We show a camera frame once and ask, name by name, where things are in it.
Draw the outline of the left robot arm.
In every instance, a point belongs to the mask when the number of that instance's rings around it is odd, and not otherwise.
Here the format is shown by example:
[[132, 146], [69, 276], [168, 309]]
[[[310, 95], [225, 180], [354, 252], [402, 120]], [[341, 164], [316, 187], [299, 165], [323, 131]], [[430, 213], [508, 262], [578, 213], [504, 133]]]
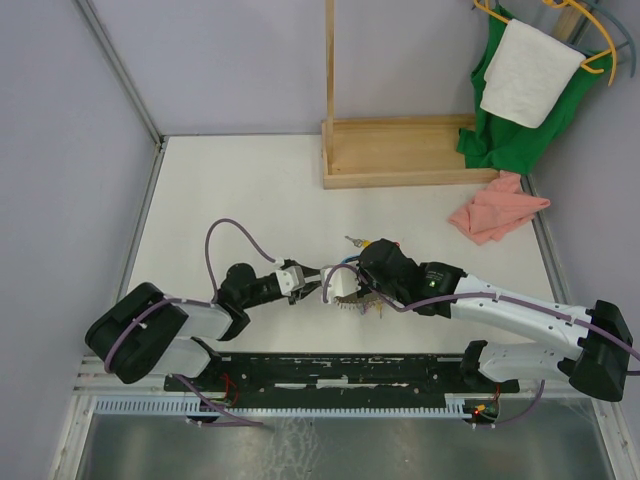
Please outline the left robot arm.
[[221, 366], [197, 352], [194, 338], [231, 341], [250, 324], [249, 309], [279, 300], [294, 305], [321, 285], [318, 269], [294, 260], [262, 277], [247, 263], [232, 265], [211, 302], [169, 298], [143, 282], [89, 327], [85, 344], [125, 384], [150, 373], [179, 373], [209, 390], [219, 383]]

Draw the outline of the metal keyring organizer blue handle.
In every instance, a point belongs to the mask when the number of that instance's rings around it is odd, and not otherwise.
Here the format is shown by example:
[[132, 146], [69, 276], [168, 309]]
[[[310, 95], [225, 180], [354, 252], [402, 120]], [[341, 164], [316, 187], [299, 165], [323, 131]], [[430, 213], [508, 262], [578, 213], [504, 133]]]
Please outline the metal keyring organizer blue handle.
[[[341, 264], [351, 264], [358, 268], [358, 256], [351, 256], [345, 258]], [[365, 315], [369, 310], [373, 309], [379, 316], [382, 316], [382, 310], [384, 303], [380, 300], [377, 294], [373, 293], [367, 287], [361, 286], [359, 281], [359, 290], [343, 299], [341, 299], [337, 305], [343, 309], [355, 309], [361, 315]]]

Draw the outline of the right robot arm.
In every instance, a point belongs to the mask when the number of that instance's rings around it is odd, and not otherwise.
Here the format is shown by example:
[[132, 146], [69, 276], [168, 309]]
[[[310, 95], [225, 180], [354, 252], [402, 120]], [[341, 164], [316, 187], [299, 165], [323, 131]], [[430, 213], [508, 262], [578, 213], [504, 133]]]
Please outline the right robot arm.
[[459, 379], [467, 389], [511, 380], [564, 381], [592, 398], [623, 398], [633, 337], [619, 309], [599, 300], [591, 308], [536, 300], [498, 288], [441, 262], [416, 263], [386, 239], [361, 253], [358, 270], [369, 287], [401, 309], [488, 325], [524, 338], [503, 345], [474, 341]]

